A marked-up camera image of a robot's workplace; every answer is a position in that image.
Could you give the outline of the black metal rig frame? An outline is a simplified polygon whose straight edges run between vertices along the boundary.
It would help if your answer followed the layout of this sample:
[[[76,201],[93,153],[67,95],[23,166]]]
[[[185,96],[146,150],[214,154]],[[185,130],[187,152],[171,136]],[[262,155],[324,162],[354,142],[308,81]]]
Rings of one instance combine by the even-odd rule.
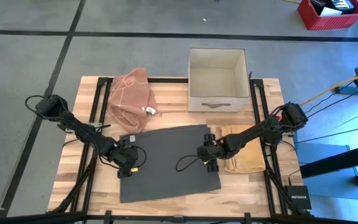
[[[188,79],[186,77],[150,78],[159,113],[147,124],[147,130],[206,123],[215,134],[226,125],[251,125],[283,104],[279,80],[253,78],[251,93],[255,103],[248,103],[240,113],[189,113],[187,111]],[[222,170],[222,187],[204,194],[136,203],[119,202],[119,181],[113,169],[97,165],[91,191],[82,190],[83,208],[76,212],[54,212],[40,215],[0,218],[0,224],[67,224],[101,220],[152,221],[174,224],[186,222],[240,222],[304,224],[305,212],[293,214],[291,203],[284,200],[282,182],[298,167],[291,147],[292,140],[268,155],[271,170],[267,173],[235,174]]]

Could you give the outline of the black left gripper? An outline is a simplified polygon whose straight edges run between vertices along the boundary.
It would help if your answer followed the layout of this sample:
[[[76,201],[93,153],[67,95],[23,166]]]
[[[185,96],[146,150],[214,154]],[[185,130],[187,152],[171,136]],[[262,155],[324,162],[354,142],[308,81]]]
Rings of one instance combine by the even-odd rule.
[[[137,160],[138,149],[130,145],[128,139],[120,141],[109,158],[109,161],[117,166],[117,177],[119,179],[130,177],[134,172],[139,170],[139,167],[135,165]]]

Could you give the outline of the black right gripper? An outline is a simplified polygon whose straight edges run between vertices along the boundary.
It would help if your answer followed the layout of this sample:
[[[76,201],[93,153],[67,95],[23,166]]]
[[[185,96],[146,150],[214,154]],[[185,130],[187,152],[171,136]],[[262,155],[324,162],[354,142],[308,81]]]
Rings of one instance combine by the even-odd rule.
[[[219,172],[218,159],[228,159],[229,151],[223,140],[217,141],[214,134],[205,134],[203,145],[197,148],[197,156],[209,173]]]

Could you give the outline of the white box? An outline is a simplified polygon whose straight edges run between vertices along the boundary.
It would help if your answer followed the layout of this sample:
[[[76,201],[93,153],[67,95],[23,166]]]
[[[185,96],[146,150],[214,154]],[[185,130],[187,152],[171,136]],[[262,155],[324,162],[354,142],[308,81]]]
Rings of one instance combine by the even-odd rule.
[[[338,11],[336,9],[331,9],[329,7],[324,7],[319,16],[320,17],[329,17],[329,16],[340,16],[342,14],[342,11]]]

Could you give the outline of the yellow towel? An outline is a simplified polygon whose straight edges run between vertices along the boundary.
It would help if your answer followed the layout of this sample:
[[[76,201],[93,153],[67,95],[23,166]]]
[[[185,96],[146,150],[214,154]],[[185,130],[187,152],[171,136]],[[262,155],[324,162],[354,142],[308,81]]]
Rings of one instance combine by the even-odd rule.
[[[260,138],[248,142],[234,157],[225,160],[225,170],[230,173],[250,174],[265,170]]]

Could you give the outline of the beige fabric storage box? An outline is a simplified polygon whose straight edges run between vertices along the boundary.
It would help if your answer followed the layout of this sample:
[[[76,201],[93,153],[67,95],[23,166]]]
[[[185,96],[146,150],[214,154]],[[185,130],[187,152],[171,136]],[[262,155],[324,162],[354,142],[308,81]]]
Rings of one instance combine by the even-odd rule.
[[[190,49],[188,111],[234,113],[249,102],[249,72],[244,49]]]

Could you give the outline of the pink towel with white label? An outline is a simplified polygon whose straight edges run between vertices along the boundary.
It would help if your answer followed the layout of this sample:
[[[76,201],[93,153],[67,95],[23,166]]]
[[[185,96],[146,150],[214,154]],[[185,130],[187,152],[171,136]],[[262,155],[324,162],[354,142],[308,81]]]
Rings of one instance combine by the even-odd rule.
[[[127,132],[143,131],[148,115],[158,113],[146,69],[135,68],[126,75],[113,78],[108,111]]]

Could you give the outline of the black diagonal beam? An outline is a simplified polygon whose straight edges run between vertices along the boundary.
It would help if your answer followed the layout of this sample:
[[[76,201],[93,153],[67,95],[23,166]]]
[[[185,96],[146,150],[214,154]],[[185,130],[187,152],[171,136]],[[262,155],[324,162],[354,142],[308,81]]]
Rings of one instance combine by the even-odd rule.
[[[302,178],[309,178],[356,166],[358,166],[358,148],[303,165],[300,167],[300,172]]]

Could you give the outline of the black Netgear network switch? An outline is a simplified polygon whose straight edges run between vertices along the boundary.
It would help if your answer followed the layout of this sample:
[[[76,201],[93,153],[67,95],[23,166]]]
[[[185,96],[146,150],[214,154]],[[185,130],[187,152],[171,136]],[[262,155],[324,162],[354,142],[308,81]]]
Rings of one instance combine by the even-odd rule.
[[[311,202],[307,186],[288,185],[285,189],[297,208],[302,210],[311,210]]]

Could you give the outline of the dark grey towel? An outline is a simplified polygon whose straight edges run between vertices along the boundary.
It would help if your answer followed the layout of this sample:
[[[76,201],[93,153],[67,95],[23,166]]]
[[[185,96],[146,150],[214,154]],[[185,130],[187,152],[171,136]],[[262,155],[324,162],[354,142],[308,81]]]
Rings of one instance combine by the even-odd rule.
[[[122,135],[121,140],[128,139],[130,145],[142,148],[137,163],[144,165],[131,177],[120,180],[120,202],[157,200],[219,190],[219,174],[209,173],[201,161],[196,161],[182,172],[175,169],[181,158],[196,154],[197,147],[203,145],[204,135],[210,132],[207,125],[201,124]]]

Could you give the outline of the red plastic crate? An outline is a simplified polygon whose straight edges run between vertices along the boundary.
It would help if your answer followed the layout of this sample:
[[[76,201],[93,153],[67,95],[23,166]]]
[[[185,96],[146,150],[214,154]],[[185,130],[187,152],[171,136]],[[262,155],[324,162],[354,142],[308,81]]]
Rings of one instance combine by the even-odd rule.
[[[301,0],[298,13],[308,30],[347,29],[358,21],[358,0],[350,0],[354,5],[352,14],[337,16],[320,16],[315,11],[311,0]]]

